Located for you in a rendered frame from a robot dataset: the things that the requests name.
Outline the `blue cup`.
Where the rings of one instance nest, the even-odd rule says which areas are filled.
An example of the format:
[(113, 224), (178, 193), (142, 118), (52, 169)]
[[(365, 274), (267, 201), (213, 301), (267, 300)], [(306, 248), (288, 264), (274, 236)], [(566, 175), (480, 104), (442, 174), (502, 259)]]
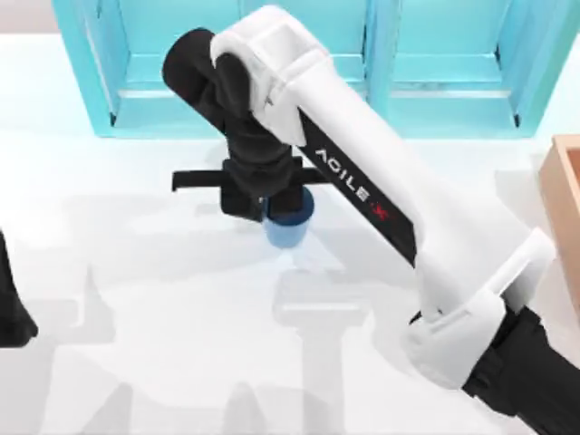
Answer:
[(262, 225), (268, 242), (277, 248), (297, 247), (305, 237), (309, 221), (314, 213), (314, 197), (307, 187), (302, 187), (302, 207), (281, 217), (273, 212), (274, 200), (264, 202)]

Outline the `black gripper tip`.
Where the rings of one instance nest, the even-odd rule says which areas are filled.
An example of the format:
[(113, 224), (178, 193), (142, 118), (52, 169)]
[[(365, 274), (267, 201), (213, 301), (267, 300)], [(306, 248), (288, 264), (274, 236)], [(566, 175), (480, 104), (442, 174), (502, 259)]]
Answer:
[(0, 349), (22, 348), (38, 333), (16, 290), (5, 236), (0, 230)]

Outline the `salmon-coloured box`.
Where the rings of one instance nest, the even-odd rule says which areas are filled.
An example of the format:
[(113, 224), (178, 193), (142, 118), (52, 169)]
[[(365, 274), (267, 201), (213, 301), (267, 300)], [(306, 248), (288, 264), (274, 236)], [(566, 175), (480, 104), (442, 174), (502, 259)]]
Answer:
[(580, 134), (552, 138), (539, 182), (570, 293), (580, 297)]

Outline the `light blue rack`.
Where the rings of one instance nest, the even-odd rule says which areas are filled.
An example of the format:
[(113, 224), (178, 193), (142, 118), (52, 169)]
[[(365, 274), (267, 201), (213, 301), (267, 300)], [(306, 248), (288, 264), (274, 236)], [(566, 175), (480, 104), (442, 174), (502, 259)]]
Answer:
[(218, 133), (167, 89), (185, 32), (218, 32), (264, 5), (293, 15), (400, 134), (525, 134), (537, 124), (555, 36), (574, 0), (52, 0), (94, 132), (127, 139)]

